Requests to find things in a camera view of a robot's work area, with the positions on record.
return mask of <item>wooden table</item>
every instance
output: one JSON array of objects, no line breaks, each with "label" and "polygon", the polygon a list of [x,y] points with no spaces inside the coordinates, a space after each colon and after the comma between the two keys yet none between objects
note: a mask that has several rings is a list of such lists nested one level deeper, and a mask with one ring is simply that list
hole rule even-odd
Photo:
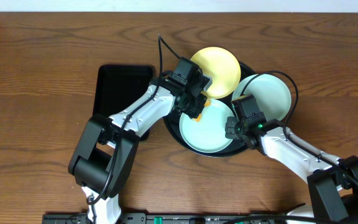
[{"label": "wooden table", "polygon": [[[180,54],[230,50],[256,71],[298,84],[292,130],[341,157],[358,156],[358,14],[0,13],[0,223],[40,223],[87,210],[67,172],[106,63],[158,68],[157,34]],[[166,49],[164,69],[177,63]],[[285,211],[307,185],[257,151],[228,158],[180,146],[162,121],[139,146],[124,209],[159,213]]]}]

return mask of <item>black plate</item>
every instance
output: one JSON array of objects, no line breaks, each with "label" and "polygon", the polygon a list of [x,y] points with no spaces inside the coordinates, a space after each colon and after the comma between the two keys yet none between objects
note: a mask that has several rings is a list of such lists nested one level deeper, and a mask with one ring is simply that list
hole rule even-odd
[{"label": "black plate", "polygon": [[[239,63],[240,63],[240,67],[241,67],[240,82],[241,82],[241,80],[247,78],[250,75],[255,75],[255,72],[253,71],[253,69],[251,69],[250,67],[248,67],[246,64],[244,64],[242,62],[239,62]],[[218,100],[220,100],[224,104],[228,105],[228,107],[234,113],[234,110],[231,105],[232,95],[233,95],[233,93],[231,93],[228,96],[225,96],[224,98],[218,99]],[[212,153],[199,152],[199,151],[193,149],[192,147],[190,147],[189,145],[187,145],[185,140],[183,140],[183,138],[181,137],[180,130],[179,130],[180,115],[181,115],[181,113],[175,113],[172,111],[169,115],[167,115],[163,118],[164,123],[165,123],[168,131],[171,133],[171,135],[177,142],[179,142],[182,146],[188,148],[189,150],[191,150],[197,154],[200,154],[203,156],[210,156],[210,157],[227,157],[227,156],[234,156],[240,152],[244,152],[248,148],[246,143],[244,143],[243,141],[233,140],[230,143],[230,145],[228,145],[226,148],[220,150],[219,152],[212,152]]]}]

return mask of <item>green object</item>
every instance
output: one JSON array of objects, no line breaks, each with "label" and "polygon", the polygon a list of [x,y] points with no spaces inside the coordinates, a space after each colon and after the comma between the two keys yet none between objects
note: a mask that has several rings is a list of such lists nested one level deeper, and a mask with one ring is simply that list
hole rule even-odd
[{"label": "green object", "polygon": [[154,217],[154,224],[162,224],[162,217]]}]

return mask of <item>white plate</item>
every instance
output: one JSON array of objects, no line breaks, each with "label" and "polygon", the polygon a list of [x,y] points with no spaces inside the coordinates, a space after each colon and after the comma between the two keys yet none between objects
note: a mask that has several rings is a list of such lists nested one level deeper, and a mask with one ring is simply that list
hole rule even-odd
[{"label": "white plate", "polygon": [[[251,75],[237,86],[232,100],[239,97],[248,81],[256,75]],[[244,94],[253,94],[259,109],[264,112],[266,120],[282,120],[291,108],[291,92],[281,79],[273,75],[261,75],[254,79]]]},{"label": "white plate", "polygon": [[201,112],[196,122],[182,113],[179,120],[180,134],[185,142],[199,152],[218,152],[233,140],[227,139],[225,126],[227,117],[234,116],[230,108],[219,100],[211,99],[211,105]]}]

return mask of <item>white background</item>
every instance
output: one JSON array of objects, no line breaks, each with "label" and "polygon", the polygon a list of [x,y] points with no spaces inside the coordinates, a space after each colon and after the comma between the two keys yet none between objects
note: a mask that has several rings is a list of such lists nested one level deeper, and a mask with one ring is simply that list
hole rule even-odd
[{"label": "white background", "polygon": [[358,0],[0,0],[0,11],[358,12]]}]

